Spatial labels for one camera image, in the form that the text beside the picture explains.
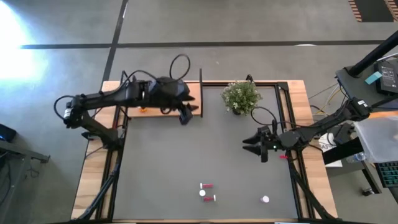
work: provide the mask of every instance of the concrete floor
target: concrete floor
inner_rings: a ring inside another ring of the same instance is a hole
[[[64,94],[99,90],[109,54],[109,49],[15,50],[10,46],[111,43],[121,4],[122,0],[0,1],[0,27],[9,31],[0,35],[0,123],[16,129],[21,144],[52,156],[44,166],[34,164],[40,176],[26,180],[9,223],[70,218],[87,142],[80,136],[82,129],[65,128],[52,104]],[[397,29],[396,23],[356,22],[347,0],[130,0],[119,43],[380,40]],[[301,79],[312,96],[336,83],[335,70],[354,64],[373,48],[117,49],[109,79],[119,80],[122,70],[135,69],[166,75],[173,57],[186,53],[192,61],[186,80],[198,79],[199,68],[209,80],[239,79],[248,73],[262,80]],[[183,70],[185,64],[178,67]],[[310,103],[323,105],[329,93],[311,98]],[[341,100],[338,95],[326,110],[336,110]],[[360,172],[330,179],[339,216],[394,223],[398,206],[391,194],[359,196],[358,188],[366,185],[363,179]]]

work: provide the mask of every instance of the wooden board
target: wooden board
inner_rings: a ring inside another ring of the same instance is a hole
[[[187,101],[191,105],[199,106],[198,109],[192,111],[193,115],[200,115],[201,111],[201,97],[200,97],[200,83],[187,83],[190,89],[190,96],[194,97],[195,100]],[[129,108],[127,114],[129,117],[156,117],[156,116],[179,116],[178,111],[171,111],[169,114],[162,114],[158,108],[146,108],[145,112],[140,111],[140,108]]]
[[[211,82],[234,82],[234,80],[220,80]],[[302,80],[260,80],[256,82],[287,82],[289,84],[290,99],[292,101],[295,121],[297,124],[310,125],[313,123],[312,113],[310,109],[310,103],[308,102],[307,92],[305,91],[305,85]],[[103,90],[113,90],[118,87],[119,82],[104,82]],[[288,118],[286,114],[287,108],[284,105],[285,117]],[[103,117],[98,116],[96,118],[99,122],[111,123],[113,120],[113,113],[110,111],[100,112]],[[101,178],[103,173],[103,165],[100,162],[103,159],[103,164],[105,161],[105,156],[101,157],[97,155],[96,160],[87,159],[83,166],[83,171],[80,179],[80,184],[78,188],[78,193],[75,199],[75,205],[73,207],[72,218],[78,217],[84,209],[92,202],[95,195],[98,193],[99,186],[101,184]],[[337,211],[333,196],[331,194],[330,184],[328,176],[326,174],[326,168],[323,163],[322,153],[311,147],[307,147],[303,151],[303,158],[305,163],[305,168],[307,172],[308,182],[311,191],[315,194],[319,202],[325,207],[325,209],[333,216],[337,217]],[[304,214],[308,214],[306,211],[305,197],[302,192],[299,192],[300,201],[302,203],[302,208]],[[206,220],[113,220],[114,222],[205,222]],[[208,222],[277,222],[280,220],[208,220]]]

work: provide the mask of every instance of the red and white object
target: red and white object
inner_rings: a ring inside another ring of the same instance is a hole
[[[260,198],[260,201],[261,201],[262,203],[268,203],[268,202],[269,202],[269,197],[265,195],[265,196],[263,196],[263,197]]]
[[[213,188],[213,184],[200,183],[200,188],[201,189]]]
[[[204,202],[215,202],[216,201],[216,195],[213,195],[212,197],[203,197]]]
[[[202,197],[204,197],[204,196],[206,195],[205,190],[200,190],[200,191],[199,191],[199,195],[202,196]]]

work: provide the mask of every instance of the small white object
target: small white object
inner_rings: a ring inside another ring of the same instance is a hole
[[[205,195],[206,195],[205,190],[200,190],[200,191],[199,191],[199,195],[202,196],[202,197],[205,196]]]
[[[260,198],[260,201],[264,202],[264,203],[268,203],[269,202],[269,197],[265,195],[262,198]]]

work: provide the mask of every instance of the keyboard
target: keyboard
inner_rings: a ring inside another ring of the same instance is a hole
[[[398,187],[398,161],[375,163],[383,187]]]

